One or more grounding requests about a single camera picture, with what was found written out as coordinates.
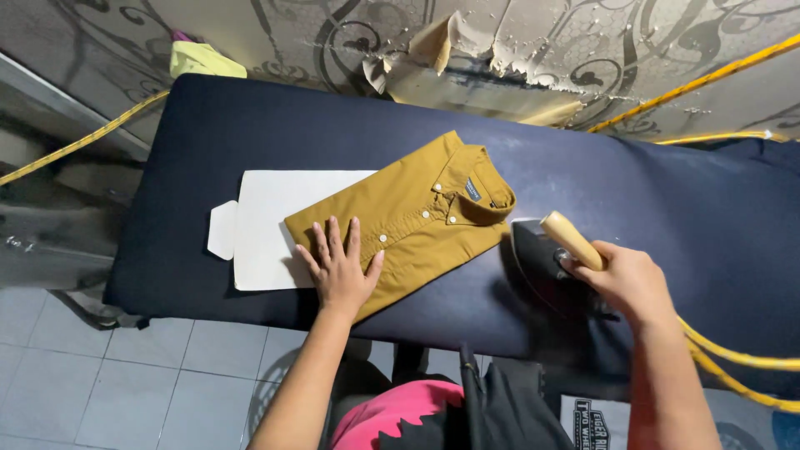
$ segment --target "peeling wallpaper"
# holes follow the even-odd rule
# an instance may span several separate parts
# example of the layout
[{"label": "peeling wallpaper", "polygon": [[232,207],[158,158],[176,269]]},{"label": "peeling wallpaper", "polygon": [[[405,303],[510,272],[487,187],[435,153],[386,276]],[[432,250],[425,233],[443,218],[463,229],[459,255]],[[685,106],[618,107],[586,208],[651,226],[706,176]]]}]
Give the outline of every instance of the peeling wallpaper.
[{"label": "peeling wallpaper", "polygon": [[[170,29],[203,37],[259,78],[375,95],[364,59],[406,52],[417,32],[455,11],[491,48],[454,50],[442,82],[476,96],[488,86],[576,94],[586,103],[576,130],[800,32],[799,0],[3,0],[0,49],[113,118],[171,84]],[[800,137],[799,52],[609,132]],[[126,128],[151,142],[158,114]]]}]

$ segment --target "clothes iron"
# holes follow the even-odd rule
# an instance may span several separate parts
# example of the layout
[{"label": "clothes iron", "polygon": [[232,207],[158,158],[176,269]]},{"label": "clothes iron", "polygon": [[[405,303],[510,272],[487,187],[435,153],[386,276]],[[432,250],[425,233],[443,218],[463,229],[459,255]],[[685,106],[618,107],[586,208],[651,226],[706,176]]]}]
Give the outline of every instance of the clothes iron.
[{"label": "clothes iron", "polygon": [[530,289],[559,315],[569,318],[583,314],[619,321],[594,289],[562,267],[565,258],[575,258],[601,271],[607,261],[558,211],[544,219],[512,220],[511,248]]}]

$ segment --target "wooden handle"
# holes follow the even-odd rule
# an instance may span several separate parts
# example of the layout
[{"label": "wooden handle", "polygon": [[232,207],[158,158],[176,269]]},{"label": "wooden handle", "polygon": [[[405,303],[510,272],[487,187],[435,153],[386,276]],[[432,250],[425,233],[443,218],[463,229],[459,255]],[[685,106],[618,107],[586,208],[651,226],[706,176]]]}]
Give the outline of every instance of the wooden handle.
[{"label": "wooden handle", "polygon": [[575,225],[560,212],[549,213],[539,222],[539,225],[549,237],[560,243],[574,258],[577,258],[589,269],[593,271],[606,270],[608,263],[606,259],[600,256],[592,244],[575,229]]}]

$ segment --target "left hand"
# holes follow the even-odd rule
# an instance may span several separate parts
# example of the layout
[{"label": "left hand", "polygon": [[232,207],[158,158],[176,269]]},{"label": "left hand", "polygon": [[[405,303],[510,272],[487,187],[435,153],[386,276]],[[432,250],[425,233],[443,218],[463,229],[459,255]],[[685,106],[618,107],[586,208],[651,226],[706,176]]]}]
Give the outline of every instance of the left hand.
[{"label": "left hand", "polygon": [[350,240],[347,253],[342,245],[339,224],[335,217],[329,219],[328,239],[319,223],[312,228],[317,238],[321,263],[302,245],[297,250],[308,263],[311,277],[319,293],[321,310],[339,311],[354,319],[358,309],[370,298],[383,267],[383,250],[372,258],[366,274],[361,270],[361,226],[358,218],[350,221]]}]

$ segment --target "hand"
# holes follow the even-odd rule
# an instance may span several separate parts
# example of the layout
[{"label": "hand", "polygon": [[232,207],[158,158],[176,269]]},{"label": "hand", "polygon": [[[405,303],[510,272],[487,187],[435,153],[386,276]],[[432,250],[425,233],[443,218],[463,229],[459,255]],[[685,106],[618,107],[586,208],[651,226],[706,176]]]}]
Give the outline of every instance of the hand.
[{"label": "hand", "polygon": [[383,267],[383,250],[372,258],[370,268],[364,275],[361,270],[361,226],[358,218],[353,217],[350,221],[350,241],[347,243],[346,254],[335,217],[330,217],[329,225],[330,245],[319,223],[314,222],[312,226],[317,238],[321,264],[317,264],[304,246],[298,245],[297,249],[308,263],[308,269],[319,293],[320,308],[339,311],[348,315],[352,321],[378,283],[378,276],[381,275]]},{"label": "hand", "polygon": [[574,259],[563,260],[564,268],[621,311],[634,330],[650,323],[678,322],[664,272],[649,255],[603,241],[592,246],[608,259],[605,271],[593,271]]}]

